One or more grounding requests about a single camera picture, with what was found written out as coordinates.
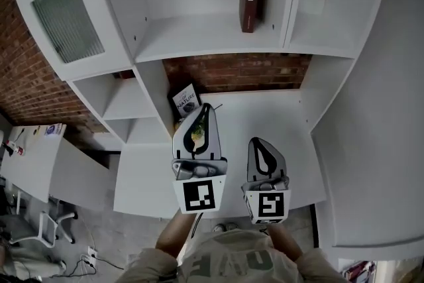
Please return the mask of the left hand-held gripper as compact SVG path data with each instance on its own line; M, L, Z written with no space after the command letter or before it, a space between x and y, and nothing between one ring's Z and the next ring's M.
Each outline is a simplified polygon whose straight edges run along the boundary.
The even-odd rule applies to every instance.
M195 141L193 133L199 137ZM172 147L172 170L176 175L173 187L181 212L219 211L227 159L221 158L216 114L210 104L202 104L184 119L173 136Z

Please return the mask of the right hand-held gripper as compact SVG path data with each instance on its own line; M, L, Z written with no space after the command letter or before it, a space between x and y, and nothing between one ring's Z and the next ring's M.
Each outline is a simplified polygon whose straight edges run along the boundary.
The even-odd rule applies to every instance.
M248 144L249 182L241 186L252 224L279 224L288 218L291 190L286 173L284 156L269 142L253 137Z

